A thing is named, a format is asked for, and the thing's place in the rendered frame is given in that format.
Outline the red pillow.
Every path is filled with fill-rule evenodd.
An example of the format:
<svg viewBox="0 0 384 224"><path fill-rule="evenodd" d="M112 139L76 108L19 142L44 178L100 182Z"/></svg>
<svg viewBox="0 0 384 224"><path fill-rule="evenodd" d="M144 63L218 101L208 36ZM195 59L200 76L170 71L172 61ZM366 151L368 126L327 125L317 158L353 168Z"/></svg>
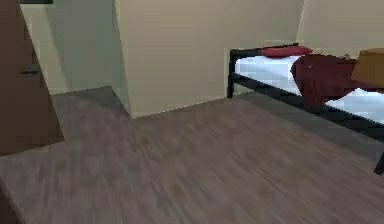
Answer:
<svg viewBox="0 0 384 224"><path fill-rule="evenodd" d="M277 48L265 48L260 54L269 58L285 58L290 56L308 55L312 53L312 49L303 46L287 46Z"/></svg>

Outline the dark red blanket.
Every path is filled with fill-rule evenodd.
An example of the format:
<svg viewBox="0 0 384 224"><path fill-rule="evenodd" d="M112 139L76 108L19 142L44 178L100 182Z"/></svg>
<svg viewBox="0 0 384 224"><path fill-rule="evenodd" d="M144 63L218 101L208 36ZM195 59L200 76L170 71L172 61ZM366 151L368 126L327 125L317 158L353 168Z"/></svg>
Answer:
<svg viewBox="0 0 384 224"><path fill-rule="evenodd" d="M351 78L356 59L344 59L331 55L304 55L296 60L291 73L304 98L307 108L320 107L330 100L338 100L355 89L384 93L384 87L376 87Z"/></svg>

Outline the brown room door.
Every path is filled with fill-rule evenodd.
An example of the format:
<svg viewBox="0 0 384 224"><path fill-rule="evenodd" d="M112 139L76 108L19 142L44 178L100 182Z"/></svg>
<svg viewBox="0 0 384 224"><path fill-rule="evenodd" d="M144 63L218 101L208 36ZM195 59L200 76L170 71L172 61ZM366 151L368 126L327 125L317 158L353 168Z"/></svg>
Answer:
<svg viewBox="0 0 384 224"><path fill-rule="evenodd" d="M18 0L0 0L0 156L64 140Z"/></svg>

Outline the brown cardboard box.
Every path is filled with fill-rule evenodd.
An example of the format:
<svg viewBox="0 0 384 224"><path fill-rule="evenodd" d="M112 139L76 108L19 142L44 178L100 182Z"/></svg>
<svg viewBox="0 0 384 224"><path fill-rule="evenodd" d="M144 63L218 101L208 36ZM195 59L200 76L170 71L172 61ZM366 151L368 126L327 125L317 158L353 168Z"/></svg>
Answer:
<svg viewBox="0 0 384 224"><path fill-rule="evenodd" d="M384 88L384 48L361 50L351 78Z"/></svg>

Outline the black frame bed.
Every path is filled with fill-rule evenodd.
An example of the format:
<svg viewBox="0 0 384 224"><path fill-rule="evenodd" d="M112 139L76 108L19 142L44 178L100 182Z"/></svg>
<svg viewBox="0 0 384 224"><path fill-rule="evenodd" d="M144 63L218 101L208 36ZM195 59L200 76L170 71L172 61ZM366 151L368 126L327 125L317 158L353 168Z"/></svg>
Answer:
<svg viewBox="0 0 384 224"><path fill-rule="evenodd" d="M356 89L341 99L306 107L290 71L298 56L270 59L260 52L230 50L228 98L238 84L384 143L384 94Z"/></svg>

